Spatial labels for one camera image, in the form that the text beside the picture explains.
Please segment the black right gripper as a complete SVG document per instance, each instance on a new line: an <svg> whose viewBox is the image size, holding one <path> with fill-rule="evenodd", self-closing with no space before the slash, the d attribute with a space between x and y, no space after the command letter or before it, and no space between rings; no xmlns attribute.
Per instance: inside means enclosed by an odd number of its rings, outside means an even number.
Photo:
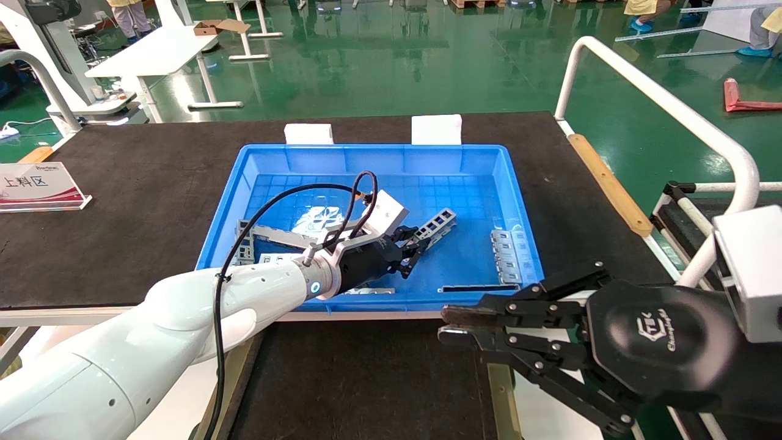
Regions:
<svg viewBox="0 0 782 440"><path fill-rule="evenodd" d="M587 367L586 348L503 329L570 329L587 314L595 363L643 401L688 411L721 407L732 359L744 341L726 298L611 279L603 262L589 261L512 295L487 293L474 306L447 304L438 339L507 365L604 433L627 435L637 406L622 406L569 374ZM595 292L585 306L569 299L584 291Z"/></svg>

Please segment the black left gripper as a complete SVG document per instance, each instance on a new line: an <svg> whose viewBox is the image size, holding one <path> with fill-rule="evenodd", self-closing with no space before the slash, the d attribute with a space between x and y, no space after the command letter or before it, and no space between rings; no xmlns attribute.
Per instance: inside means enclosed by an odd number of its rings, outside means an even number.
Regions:
<svg viewBox="0 0 782 440"><path fill-rule="evenodd" d="M391 241L382 238L344 251L337 265L340 287L336 293L341 295L392 272L408 279L431 242L420 228L402 225L391 234Z"/></svg>

